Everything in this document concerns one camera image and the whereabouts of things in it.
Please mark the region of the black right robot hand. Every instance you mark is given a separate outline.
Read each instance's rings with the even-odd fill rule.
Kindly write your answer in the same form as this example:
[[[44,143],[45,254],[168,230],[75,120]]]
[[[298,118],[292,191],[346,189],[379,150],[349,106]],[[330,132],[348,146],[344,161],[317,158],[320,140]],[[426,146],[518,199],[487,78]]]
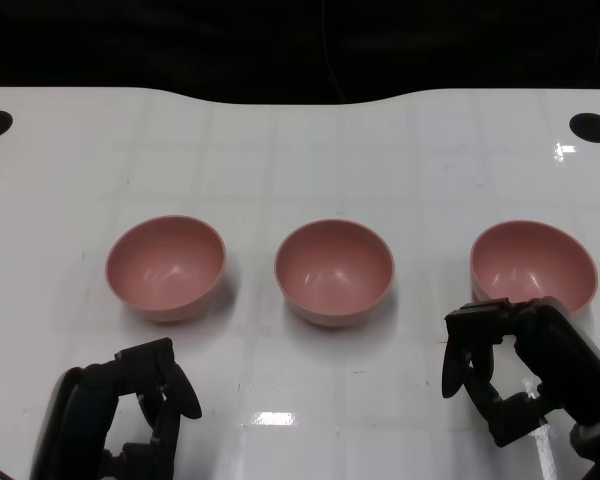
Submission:
[[[554,299],[466,304],[449,313],[445,323],[442,395],[450,398],[465,389],[497,446],[536,430],[557,409],[583,427],[600,423],[600,352]],[[520,392],[504,399],[491,383],[493,347],[507,336],[541,381],[536,398]]]

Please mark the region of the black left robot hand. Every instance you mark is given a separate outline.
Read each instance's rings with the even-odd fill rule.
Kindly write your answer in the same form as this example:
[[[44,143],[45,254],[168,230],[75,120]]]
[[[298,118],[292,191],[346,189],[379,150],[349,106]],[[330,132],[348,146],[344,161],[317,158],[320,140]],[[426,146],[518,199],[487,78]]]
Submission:
[[[131,394],[151,436],[114,455],[106,438],[119,399]],[[71,368],[52,393],[30,477],[171,479],[183,417],[199,419],[202,409],[169,338],[122,350],[103,364]]]

